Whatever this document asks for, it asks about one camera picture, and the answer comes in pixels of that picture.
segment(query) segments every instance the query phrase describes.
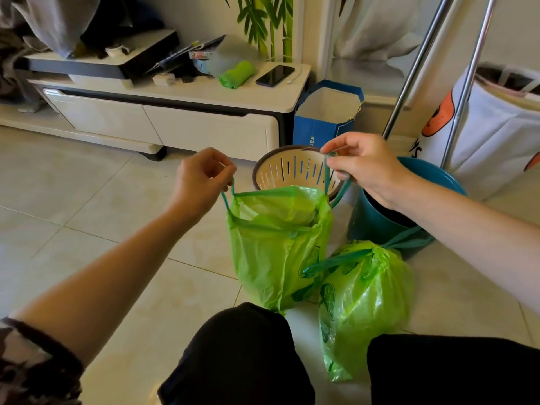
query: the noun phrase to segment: patterned sleeve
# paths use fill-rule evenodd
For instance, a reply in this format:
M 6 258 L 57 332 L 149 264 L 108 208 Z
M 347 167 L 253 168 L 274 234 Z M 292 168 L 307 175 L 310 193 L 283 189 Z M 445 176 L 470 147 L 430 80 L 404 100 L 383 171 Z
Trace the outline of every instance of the patterned sleeve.
M 23 322 L 0 321 L 0 405 L 80 405 L 82 373 L 58 341 Z

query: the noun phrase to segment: metal pole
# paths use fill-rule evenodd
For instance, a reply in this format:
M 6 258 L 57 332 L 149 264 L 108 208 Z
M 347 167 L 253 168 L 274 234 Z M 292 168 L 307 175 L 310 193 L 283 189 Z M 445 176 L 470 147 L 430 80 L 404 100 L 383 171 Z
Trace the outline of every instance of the metal pole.
M 444 155 L 441 162 L 441 167 L 444 170 L 448 168 L 450 163 L 451 154 L 454 149 L 454 138 L 457 130 L 460 127 L 463 112 L 467 102 L 469 101 L 469 96 L 473 88 L 474 75 L 476 73 L 476 68 L 478 67 L 478 61 L 480 60 L 482 49 L 484 48 L 485 36 L 488 34 L 488 28 L 491 22 L 491 17 L 493 16 L 496 1 L 497 0 L 489 0 L 488 7 L 485 9 L 484 21 L 482 22 L 482 27 L 480 28 L 480 33 L 478 35 L 478 40 L 476 41 L 474 53 L 472 54 L 469 69 L 467 70 L 467 75 L 465 76 L 465 83 L 463 84 L 460 100 L 457 104 L 456 114 L 454 115 L 454 120 L 452 121 L 452 128 L 450 129 L 448 141 L 446 142 L 446 148 L 444 149 Z
M 424 65 L 426 58 L 428 57 L 429 51 L 433 46 L 433 42 L 435 42 L 435 38 L 437 37 L 437 34 L 441 29 L 444 19 L 448 15 L 448 12 L 450 11 L 450 7 L 452 6 L 453 2 L 454 0 L 441 0 L 441 2 L 439 3 L 437 11 L 435 12 L 435 16 L 433 17 L 433 20 L 429 25 L 428 32 L 426 33 L 426 36 L 422 41 L 420 50 L 418 51 L 418 55 L 416 55 L 413 66 L 411 67 L 409 74 L 407 75 L 407 79 L 403 84 L 400 96 L 397 98 L 394 111 L 392 112 L 392 115 L 390 115 L 388 123 L 384 128 L 384 132 L 382 133 L 383 138 L 388 139 L 388 136 L 390 136 L 390 132 L 392 131 L 392 128 L 394 128 L 397 117 L 400 115 L 401 109 L 403 108 L 403 105 L 405 105 L 405 101 L 409 96 L 410 89 L 413 86 L 413 83 L 416 80 L 420 69 Z

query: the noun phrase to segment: blue box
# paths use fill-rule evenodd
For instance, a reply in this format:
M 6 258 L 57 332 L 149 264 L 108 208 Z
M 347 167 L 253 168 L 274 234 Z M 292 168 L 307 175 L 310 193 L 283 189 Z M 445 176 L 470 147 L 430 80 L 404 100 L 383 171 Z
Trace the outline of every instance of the blue box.
M 294 145 L 321 148 L 353 128 L 364 102 L 362 88 L 323 80 L 301 95 L 294 115 Z

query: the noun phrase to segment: tied green plastic bag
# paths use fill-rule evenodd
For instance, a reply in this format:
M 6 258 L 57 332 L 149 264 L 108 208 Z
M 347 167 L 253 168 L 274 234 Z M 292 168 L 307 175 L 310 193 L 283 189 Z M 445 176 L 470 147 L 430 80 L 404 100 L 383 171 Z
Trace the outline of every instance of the tied green plastic bag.
M 322 273 L 306 278 L 303 270 L 325 258 L 332 220 L 328 197 L 318 189 L 233 194 L 227 224 L 234 269 L 250 297 L 284 311 L 318 289 Z
M 420 227 L 408 230 L 384 246 L 353 241 L 305 270 L 308 277 L 321 271 L 326 275 L 319 291 L 319 325 L 332 381 L 352 379 L 367 366 L 371 340 L 397 332 L 408 320 L 414 274 L 400 253 L 390 247 L 419 246 L 417 240 L 403 241 L 418 230 Z

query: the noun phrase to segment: rolled green bag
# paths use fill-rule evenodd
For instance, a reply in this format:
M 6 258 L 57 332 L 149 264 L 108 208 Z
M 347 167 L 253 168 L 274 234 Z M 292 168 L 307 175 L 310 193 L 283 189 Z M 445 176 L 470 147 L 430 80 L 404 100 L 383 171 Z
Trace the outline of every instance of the rolled green bag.
M 255 67 L 249 61 L 241 61 L 236 67 L 226 70 L 219 76 L 219 82 L 225 88 L 236 89 L 255 73 Z

